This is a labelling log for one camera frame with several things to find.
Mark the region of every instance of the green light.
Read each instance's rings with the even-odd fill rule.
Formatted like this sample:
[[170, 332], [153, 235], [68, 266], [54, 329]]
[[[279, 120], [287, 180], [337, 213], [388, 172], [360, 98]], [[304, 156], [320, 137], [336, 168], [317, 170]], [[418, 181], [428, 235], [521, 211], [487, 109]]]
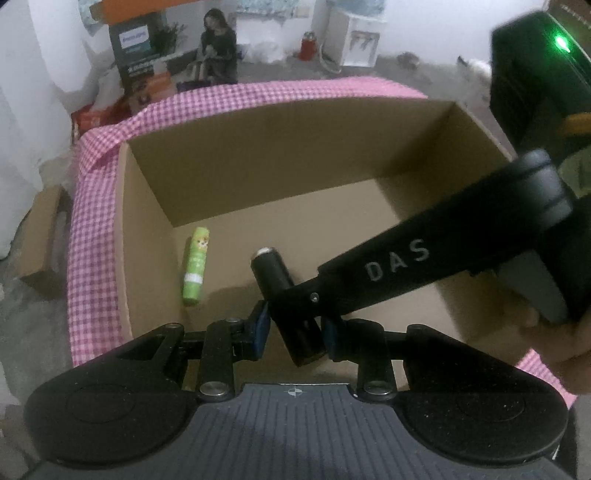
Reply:
[[555, 39], [556, 46], [560, 50], [564, 50], [567, 53], [570, 53], [569, 43], [566, 41], [564, 37], [556, 37]]

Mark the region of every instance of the pink checkered tablecloth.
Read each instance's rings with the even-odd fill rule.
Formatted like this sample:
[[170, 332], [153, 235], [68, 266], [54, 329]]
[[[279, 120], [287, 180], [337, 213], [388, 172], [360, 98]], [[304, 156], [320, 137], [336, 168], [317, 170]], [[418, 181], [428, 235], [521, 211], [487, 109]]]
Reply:
[[[132, 137], [217, 113], [270, 103], [341, 97], [424, 95], [374, 77], [223, 85], [175, 95], [118, 125], [95, 128], [77, 150], [78, 182], [68, 263], [68, 319], [74, 365], [123, 343], [115, 283], [115, 182], [119, 146]], [[555, 386], [570, 406], [575, 396], [531, 351], [518, 367]]]

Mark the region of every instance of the crosshair symbol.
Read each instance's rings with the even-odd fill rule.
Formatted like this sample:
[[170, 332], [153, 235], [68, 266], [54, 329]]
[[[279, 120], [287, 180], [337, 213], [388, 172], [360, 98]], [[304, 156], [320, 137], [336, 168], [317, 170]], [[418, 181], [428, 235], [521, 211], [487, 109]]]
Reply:
[[291, 395], [292, 397], [299, 397], [300, 395], [302, 395], [302, 393], [304, 393], [304, 391], [300, 390], [297, 387], [292, 387], [289, 390], [287, 390], [287, 393], [289, 393], [289, 395]]

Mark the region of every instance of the concrete floor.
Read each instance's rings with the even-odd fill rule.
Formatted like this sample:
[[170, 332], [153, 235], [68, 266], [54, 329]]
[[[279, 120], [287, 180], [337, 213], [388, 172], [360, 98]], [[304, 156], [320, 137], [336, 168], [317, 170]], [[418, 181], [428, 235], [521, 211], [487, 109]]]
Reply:
[[[456, 66], [422, 65], [410, 71], [402, 68], [395, 59], [380, 58], [374, 69], [344, 69], [339, 75], [324, 71], [317, 61], [305, 63], [297, 59], [288, 59], [285, 64], [242, 63], [239, 66], [241, 82], [329, 79], [350, 75], [380, 76], [414, 87], [432, 98], [461, 101], [502, 145], [512, 151], [487, 107], [486, 89]], [[65, 155], [43, 165], [44, 184], [62, 183], [71, 190], [70, 162], [70, 156]], [[67, 235], [61, 241], [65, 245]], [[0, 261], [0, 284], [4, 287], [4, 300], [0, 299], [0, 362], [11, 392], [24, 403], [37, 386], [71, 368], [72, 361], [65, 292], [58, 299], [43, 300], [15, 278], [21, 244], [22, 228], [17, 233], [10, 256]], [[577, 477], [586, 480], [591, 478], [590, 397], [581, 397], [575, 405], [575, 412], [579, 444]]]

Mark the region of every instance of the green glue stick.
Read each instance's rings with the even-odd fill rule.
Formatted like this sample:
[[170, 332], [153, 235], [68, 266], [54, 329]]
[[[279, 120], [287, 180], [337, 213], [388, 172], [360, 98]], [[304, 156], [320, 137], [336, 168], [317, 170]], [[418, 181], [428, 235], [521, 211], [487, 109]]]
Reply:
[[208, 244], [209, 230], [205, 227], [198, 226], [191, 239], [187, 270], [183, 284], [183, 301], [187, 304], [195, 304], [199, 301]]

